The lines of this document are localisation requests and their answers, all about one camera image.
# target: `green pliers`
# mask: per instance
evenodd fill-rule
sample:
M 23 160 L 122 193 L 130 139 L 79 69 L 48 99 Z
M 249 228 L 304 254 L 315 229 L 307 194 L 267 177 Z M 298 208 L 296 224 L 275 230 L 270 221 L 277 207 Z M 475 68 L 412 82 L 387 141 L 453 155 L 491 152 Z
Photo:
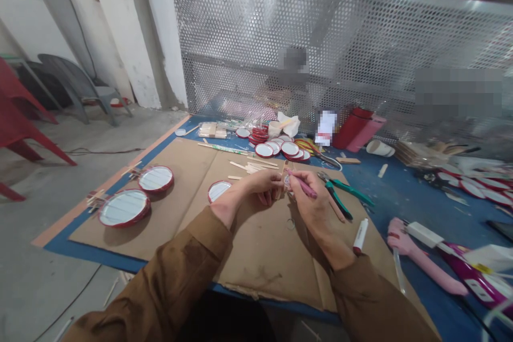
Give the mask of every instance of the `green pliers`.
M 342 211 L 342 214 L 344 215 L 345 218 L 347 218 L 349 220 L 353 220 L 353 216 L 346 209 L 346 206 L 344 206 L 344 204 L 342 203 L 342 201 L 338 197 L 337 193 L 335 192 L 335 186 L 340 188 L 343 191 L 346 191 L 346 192 L 350 193 L 353 196 L 356 196 L 364 204 L 366 204 L 366 205 L 368 205 L 370 207 L 374 207 L 374 202 L 372 200 L 370 200 L 370 198 L 367 195 L 362 194 L 357 189 L 354 189 L 351 186 L 349 186 L 349 185 L 347 185 L 345 183 L 342 183 L 338 179 L 331 179 L 330 176 L 327 173 L 322 172 L 322 171 L 318 172 L 317 176 L 323 180 L 323 182 L 325 183 L 326 189 L 328 190 L 328 192 L 330 193 L 331 197 L 333 198 L 333 200 L 337 204 L 338 208 L 340 208 L 340 211 Z

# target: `red plastic chair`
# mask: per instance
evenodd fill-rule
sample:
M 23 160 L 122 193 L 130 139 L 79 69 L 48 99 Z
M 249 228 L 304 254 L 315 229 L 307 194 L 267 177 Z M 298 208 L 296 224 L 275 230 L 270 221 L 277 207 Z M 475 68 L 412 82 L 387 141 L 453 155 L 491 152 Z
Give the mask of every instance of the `red plastic chair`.
M 23 195 L 19 195 L 16 191 L 11 190 L 5 184 L 0 183 L 0 195 L 7 197 L 14 201 L 24 201 L 25 197 Z
M 71 160 L 50 139 L 44 136 L 23 114 L 12 104 L 12 101 L 0 90 L 0 148 L 7 147 L 30 161 L 43 159 L 23 139 L 32 138 L 42 146 L 52 151 L 72 166 Z
M 9 99 L 22 98 L 27 100 L 41 111 L 52 123 L 59 124 L 57 120 L 55 120 L 55 117 L 20 83 L 12 71 L 12 68 L 2 58 L 0 58 L 0 90 L 4 92 Z

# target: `cardboard sheet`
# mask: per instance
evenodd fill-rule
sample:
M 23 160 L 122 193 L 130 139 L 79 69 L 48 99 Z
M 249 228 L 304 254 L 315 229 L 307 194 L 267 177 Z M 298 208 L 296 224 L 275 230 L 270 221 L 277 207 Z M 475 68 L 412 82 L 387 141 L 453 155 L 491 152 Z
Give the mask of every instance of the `cardboard sheet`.
M 230 160 L 242 165 L 250 161 L 241 155 L 198 146 L 194 141 L 176 139 L 151 163 L 169 166 L 175 173 L 175 185 L 168 196 L 152 203 L 149 217 L 127 229 L 106 228 L 92 217 L 70 236 L 70 240 L 149 260 L 158 246 L 171 239 L 208 205 L 207 190 L 212 183 L 228 180 L 228 175 L 247 176 L 244 170 L 231 165 Z M 278 159 L 271 161 L 279 164 L 280 169 L 284 163 Z M 304 164 L 290 166 L 314 172 L 319 170 Z M 347 183 L 340 172 L 323 171 Z M 354 221 L 343 224 L 330 210 L 333 228 L 352 246 L 360 222 L 368 217 L 363 251 L 371 257 L 379 273 L 399 287 L 392 253 L 372 219 L 354 196 L 338 189 L 337 194 L 354 216 Z M 287 228 L 289 218 L 294 219 L 296 228 L 293 230 Z M 271 208 L 265 208 L 257 197 L 252 197 L 241 206 L 232 229 L 235 234 L 233 248 L 223 261 L 215 281 L 255 298 L 297 301 L 336 312 L 327 273 L 328 263 L 306 229 L 296 205 L 289 201 L 287 195 Z M 410 301 L 436 330 L 409 282 L 407 293 Z

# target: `metal mesh panel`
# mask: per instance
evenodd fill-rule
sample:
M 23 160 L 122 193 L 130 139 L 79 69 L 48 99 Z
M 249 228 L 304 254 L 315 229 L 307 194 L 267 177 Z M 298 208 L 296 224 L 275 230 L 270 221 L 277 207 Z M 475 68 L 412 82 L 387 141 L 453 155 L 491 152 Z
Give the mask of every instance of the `metal mesh panel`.
M 175 0 L 189 108 L 243 118 L 278 108 L 313 132 L 320 109 L 364 105 L 381 138 L 511 140 L 506 118 L 422 120 L 417 68 L 497 68 L 513 76 L 513 7 L 466 0 Z M 306 50 L 291 75 L 280 51 Z M 513 109 L 504 87 L 503 115 Z

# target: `scissors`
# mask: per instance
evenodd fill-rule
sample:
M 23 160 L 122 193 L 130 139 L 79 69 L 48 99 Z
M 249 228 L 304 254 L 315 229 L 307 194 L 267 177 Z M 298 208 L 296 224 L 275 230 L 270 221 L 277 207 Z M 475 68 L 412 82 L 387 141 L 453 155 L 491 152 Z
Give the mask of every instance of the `scissors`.
M 298 146 L 300 146 L 302 149 L 307 150 L 310 154 L 312 154 L 315 157 L 318 157 L 319 159 L 324 160 L 326 163 L 331 164 L 336 169 L 340 168 L 340 164 L 336 162 L 333 159 L 328 158 L 327 156 L 324 156 L 317 148 L 313 147 L 310 143 L 308 143 L 306 140 L 303 139 L 296 139 L 294 141 Z
M 324 183 L 326 183 L 325 184 L 326 189 L 328 190 L 328 192 L 330 193 L 331 197 L 333 198 L 333 200 L 337 204 L 337 207 L 340 209 L 340 211 L 342 211 L 342 214 L 344 215 L 345 218 L 347 218 L 349 220 L 352 220 L 353 216 L 347 210 L 346 206 L 344 206 L 344 204 L 342 203 L 342 201 L 338 197 L 337 193 L 335 192 L 335 186 L 337 186 L 338 188 L 340 188 L 343 191 L 346 191 L 346 192 L 350 193 L 353 196 L 356 196 L 365 205 L 368 205 L 370 207 L 374 207 L 374 202 L 367 195 L 362 194 L 360 191 L 358 191 L 355 188 L 352 188 L 350 185 L 342 183 L 338 179 L 331 179 L 330 176 L 327 173 L 322 172 L 322 171 L 318 172 L 317 176 L 319 178 L 321 178 Z

